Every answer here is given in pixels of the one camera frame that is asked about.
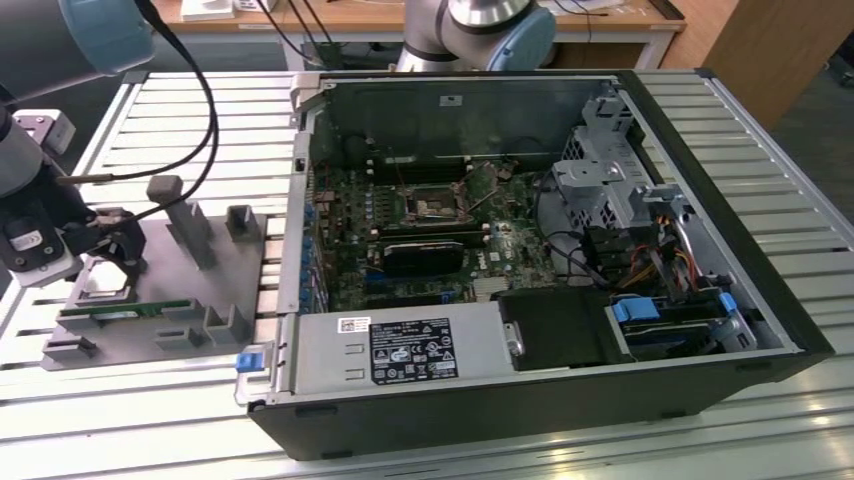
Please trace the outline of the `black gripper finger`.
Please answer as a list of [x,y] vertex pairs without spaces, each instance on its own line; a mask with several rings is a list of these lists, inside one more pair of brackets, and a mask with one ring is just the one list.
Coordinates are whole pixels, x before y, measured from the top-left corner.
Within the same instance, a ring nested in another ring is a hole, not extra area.
[[101,229],[102,244],[98,257],[112,262],[126,276],[130,284],[137,282],[146,263],[142,258],[146,237],[137,222],[120,222]]

